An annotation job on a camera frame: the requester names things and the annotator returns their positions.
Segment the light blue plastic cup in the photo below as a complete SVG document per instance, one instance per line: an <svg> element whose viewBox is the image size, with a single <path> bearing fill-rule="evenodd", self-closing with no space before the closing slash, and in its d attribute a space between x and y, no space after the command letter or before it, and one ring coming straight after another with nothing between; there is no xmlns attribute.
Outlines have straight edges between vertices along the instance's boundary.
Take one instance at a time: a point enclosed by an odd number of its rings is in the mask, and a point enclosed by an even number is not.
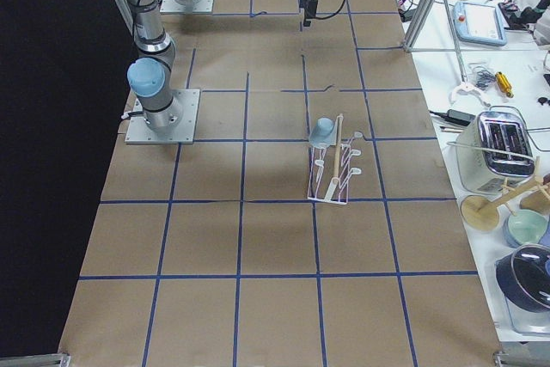
<svg viewBox="0 0 550 367"><path fill-rule="evenodd" d="M309 143L314 148L327 148L335 145L335 123L329 118L319 118L309 135Z"/></svg>

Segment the blue teach pendant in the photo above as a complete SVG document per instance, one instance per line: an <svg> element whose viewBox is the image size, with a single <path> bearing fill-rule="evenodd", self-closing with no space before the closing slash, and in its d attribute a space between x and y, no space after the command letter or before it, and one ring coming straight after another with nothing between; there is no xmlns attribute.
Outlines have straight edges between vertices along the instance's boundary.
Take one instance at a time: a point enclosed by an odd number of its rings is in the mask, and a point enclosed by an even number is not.
<svg viewBox="0 0 550 367"><path fill-rule="evenodd" d="M457 2L452 19L459 40L484 46L507 44L503 18L494 6Z"/></svg>

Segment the black power adapter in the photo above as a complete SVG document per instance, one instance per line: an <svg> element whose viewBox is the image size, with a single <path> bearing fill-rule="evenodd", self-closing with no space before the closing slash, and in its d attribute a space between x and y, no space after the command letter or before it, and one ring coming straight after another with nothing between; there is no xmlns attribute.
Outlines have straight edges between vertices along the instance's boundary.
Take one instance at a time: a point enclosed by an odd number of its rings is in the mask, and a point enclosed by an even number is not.
<svg viewBox="0 0 550 367"><path fill-rule="evenodd" d="M462 126L468 126L475 119L474 115L457 111L455 109L449 109L446 116L449 123Z"/></svg>

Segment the silver toaster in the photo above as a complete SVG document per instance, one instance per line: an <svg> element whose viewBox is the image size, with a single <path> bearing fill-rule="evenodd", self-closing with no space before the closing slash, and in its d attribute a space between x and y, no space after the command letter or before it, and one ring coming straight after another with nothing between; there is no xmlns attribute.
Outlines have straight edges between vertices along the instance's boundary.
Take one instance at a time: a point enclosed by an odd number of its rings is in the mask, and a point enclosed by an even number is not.
<svg viewBox="0 0 550 367"><path fill-rule="evenodd" d="M535 171L526 126L514 113L479 113L454 146L461 183L471 193L499 193L503 185L514 187Z"/></svg>

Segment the wooden mug tree stand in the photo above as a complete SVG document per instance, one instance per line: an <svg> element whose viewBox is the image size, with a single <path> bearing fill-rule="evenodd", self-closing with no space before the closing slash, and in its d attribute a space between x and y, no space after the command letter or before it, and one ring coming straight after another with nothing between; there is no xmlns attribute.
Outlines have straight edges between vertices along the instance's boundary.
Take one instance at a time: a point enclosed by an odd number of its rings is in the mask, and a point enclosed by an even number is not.
<svg viewBox="0 0 550 367"><path fill-rule="evenodd" d="M503 192L499 198L489 200L481 195L468 195L460 204L463 220L471 227L491 231L498 226L500 215L498 208L504 205L512 215L516 213L509 203L526 192L539 193L543 198L543 205L549 205L549 183L544 183L543 177L538 175L540 158L535 158L535 172L532 177L517 187L510 187L508 179L502 185Z"/></svg>

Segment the brown paper table cover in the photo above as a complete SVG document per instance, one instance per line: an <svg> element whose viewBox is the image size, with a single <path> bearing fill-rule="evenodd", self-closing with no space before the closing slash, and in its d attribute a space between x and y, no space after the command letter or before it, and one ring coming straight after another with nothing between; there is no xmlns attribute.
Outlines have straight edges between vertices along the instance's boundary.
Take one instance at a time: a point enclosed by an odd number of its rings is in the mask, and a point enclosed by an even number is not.
<svg viewBox="0 0 550 367"><path fill-rule="evenodd" d="M498 348L394 0L169 16L194 144L118 138L60 342L74 366L489 366ZM307 199L309 135L362 169Z"/></svg>

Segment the teal ceramic bowl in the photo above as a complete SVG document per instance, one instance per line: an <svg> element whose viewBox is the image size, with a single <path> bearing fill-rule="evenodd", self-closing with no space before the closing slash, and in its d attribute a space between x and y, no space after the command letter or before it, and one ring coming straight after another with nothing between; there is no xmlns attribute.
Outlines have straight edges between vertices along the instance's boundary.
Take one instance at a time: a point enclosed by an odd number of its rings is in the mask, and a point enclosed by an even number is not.
<svg viewBox="0 0 550 367"><path fill-rule="evenodd" d="M537 244L547 231L547 219L539 212L518 210L507 217L503 234L507 244L517 248L523 244Z"/></svg>

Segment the dark blue pot with lid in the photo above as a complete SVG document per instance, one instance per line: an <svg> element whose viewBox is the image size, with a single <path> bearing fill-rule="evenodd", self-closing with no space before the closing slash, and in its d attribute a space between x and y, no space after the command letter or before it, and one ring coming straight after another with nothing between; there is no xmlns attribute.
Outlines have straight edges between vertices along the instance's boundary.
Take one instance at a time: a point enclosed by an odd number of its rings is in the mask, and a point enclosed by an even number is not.
<svg viewBox="0 0 550 367"><path fill-rule="evenodd" d="M496 279L505 297L520 309L549 311L549 247L517 248L496 262Z"/></svg>

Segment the yellow handled tool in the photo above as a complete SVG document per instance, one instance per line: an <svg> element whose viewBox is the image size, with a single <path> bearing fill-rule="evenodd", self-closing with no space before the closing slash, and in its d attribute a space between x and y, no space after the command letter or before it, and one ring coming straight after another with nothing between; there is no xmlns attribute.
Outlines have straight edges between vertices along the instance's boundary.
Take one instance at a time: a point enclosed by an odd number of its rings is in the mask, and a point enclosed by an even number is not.
<svg viewBox="0 0 550 367"><path fill-rule="evenodd" d="M512 86L510 84L510 81L506 77L506 75L501 71L498 71L495 74L495 79L500 91L508 98L513 98L514 94L513 94Z"/></svg>

